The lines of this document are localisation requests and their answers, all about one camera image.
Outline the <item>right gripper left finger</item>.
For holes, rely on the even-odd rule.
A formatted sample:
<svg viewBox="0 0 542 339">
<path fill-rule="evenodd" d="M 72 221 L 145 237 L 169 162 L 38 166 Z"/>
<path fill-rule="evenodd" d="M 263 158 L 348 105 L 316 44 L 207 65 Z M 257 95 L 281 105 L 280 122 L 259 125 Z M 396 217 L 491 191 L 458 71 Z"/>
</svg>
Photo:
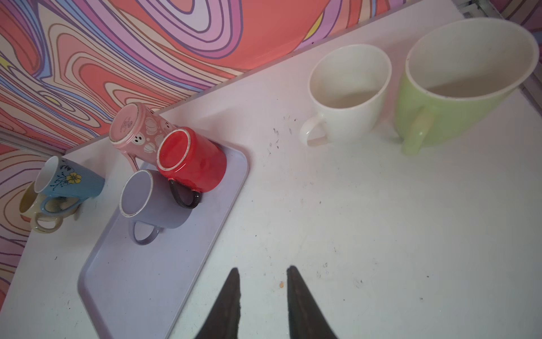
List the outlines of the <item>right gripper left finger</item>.
<svg viewBox="0 0 542 339">
<path fill-rule="evenodd" d="M 209 315 L 195 339 L 238 338 L 241 318 L 241 290 L 238 268 L 231 269 Z"/>
</svg>

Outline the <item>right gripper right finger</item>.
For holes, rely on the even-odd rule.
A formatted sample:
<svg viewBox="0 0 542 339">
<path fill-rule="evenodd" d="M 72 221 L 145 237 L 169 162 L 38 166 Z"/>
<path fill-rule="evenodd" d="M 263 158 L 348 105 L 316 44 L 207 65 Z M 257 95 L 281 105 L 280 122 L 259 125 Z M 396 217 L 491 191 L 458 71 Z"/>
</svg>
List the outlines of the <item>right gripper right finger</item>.
<svg viewBox="0 0 542 339">
<path fill-rule="evenodd" d="M 296 266 L 287 269 L 290 338 L 337 338 Z"/>
</svg>

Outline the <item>purple grey mug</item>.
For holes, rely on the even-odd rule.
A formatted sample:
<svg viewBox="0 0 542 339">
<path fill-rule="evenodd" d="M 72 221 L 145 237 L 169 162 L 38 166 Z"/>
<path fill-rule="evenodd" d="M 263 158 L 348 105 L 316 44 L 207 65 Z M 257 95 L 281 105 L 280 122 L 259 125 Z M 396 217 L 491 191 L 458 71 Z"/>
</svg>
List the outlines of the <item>purple grey mug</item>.
<svg viewBox="0 0 542 339">
<path fill-rule="evenodd" d="M 193 209 L 179 205 L 168 180 L 158 171 L 142 169 L 133 173 L 121 192 L 119 210 L 128 219 L 128 234 L 137 245 L 150 244 L 163 229 L 175 229 L 187 221 Z M 145 239 L 136 236 L 136 224 L 152 227 Z"/>
</svg>

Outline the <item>blue textured mug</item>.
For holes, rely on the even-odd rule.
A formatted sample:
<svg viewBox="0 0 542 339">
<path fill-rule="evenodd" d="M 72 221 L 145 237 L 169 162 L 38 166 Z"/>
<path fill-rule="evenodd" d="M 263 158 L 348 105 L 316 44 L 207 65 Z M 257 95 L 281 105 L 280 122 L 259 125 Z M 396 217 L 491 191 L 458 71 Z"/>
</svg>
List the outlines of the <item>blue textured mug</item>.
<svg viewBox="0 0 542 339">
<path fill-rule="evenodd" d="M 59 216 L 65 211 L 72 211 L 85 200 L 99 196 L 103 190 L 105 178 L 76 162 L 52 156 L 43 166 L 35 180 L 34 189 L 44 194 L 46 199 L 40 210 L 48 216 Z M 46 205 L 56 198 L 77 199 L 68 209 L 58 212 L 48 210 Z"/>
</svg>

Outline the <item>beige speckled mug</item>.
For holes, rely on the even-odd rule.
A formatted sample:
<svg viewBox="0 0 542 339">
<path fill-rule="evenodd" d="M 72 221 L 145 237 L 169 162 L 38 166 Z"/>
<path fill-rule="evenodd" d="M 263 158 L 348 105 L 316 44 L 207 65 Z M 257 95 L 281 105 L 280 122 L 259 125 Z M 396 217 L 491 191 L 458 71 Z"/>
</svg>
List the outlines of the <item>beige speckled mug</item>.
<svg viewBox="0 0 542 339">
<path fill-rule="evenodd" d="M 79 208 L 77 198 L 50 197 L 35 191 L 35 182 L 25 190 L 19 204 L 19 213 L 30 219 L 30 226 L 38 233 L 56 232 L 65 218 Z"/>
</svg>

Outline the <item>white mug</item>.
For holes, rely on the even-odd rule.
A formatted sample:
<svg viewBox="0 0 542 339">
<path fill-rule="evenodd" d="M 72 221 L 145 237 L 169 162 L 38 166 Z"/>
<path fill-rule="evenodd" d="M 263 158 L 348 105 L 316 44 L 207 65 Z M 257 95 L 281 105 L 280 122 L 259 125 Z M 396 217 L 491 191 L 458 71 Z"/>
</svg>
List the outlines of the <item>white mug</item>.
<svg viewBox="0 0 542 339">
<path fill-rule="evenodd" d="M 389 56 L 373 45 L 349 45 L 313 68 L 309 95 L 316 114 L 306 120 L 300 142 L 309 147 L 354 141 L 375 127 L 392 77 Z"/>
</svg>

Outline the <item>light green mug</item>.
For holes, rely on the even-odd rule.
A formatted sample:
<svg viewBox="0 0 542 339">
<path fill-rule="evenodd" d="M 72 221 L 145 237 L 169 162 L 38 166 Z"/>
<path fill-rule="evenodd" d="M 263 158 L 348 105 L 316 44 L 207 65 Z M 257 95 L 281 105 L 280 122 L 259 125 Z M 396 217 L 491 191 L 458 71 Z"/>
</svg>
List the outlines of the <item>light green mug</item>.
<svg viewBox="0 0 542 339">
<path fill-rule="evenodd" d="M 484 119 L 534 71 L 539 44 L 522 26 L 468 18 L 423 36 L 405 62 L 395 130 L 402 153 L 456 138 Z"/>
</svg>

